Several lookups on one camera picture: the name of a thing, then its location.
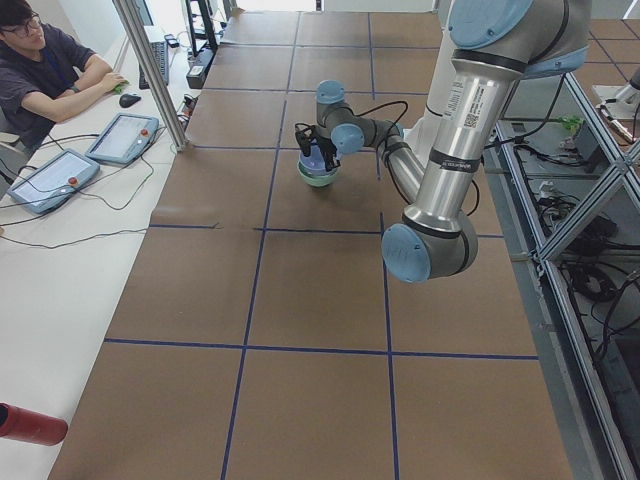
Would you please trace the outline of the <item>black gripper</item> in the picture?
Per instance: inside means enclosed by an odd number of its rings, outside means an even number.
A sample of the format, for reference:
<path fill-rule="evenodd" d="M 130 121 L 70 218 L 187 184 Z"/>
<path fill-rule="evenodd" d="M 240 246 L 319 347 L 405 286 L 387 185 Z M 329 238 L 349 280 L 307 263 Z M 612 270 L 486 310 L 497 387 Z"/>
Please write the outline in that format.
<path fill-rule="evenodd" d="M 294 124 L 294 136 L 302 156 L 310 157 L 311 147 L 316 145 L 322 153 L 326 171 L 333 171 L 341 166 L 341 155 L 334 151 L 331 140 L 322 136 L 316 125 L 297 122 Z"/>

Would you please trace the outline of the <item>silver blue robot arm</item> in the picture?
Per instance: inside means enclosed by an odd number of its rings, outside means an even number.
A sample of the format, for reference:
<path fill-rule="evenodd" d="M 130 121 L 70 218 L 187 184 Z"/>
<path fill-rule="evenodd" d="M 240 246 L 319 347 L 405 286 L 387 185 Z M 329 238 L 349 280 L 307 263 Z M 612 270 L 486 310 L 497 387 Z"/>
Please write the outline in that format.
<path fill-rule="evenodd" d="M 588 50 L 588 1 L 454 1 L 422 118 L 409 130 L 354 113 L 343 85 L 321 82 L 316 121 L 297 124 L 307 182 L 334 176 L 341 159 L 376 151 L 406 204 L 383 235 L 387 270 L 420 283 L 466 270 L 478 240 L 462 205 L 513 87 L 579 68 Z"/>

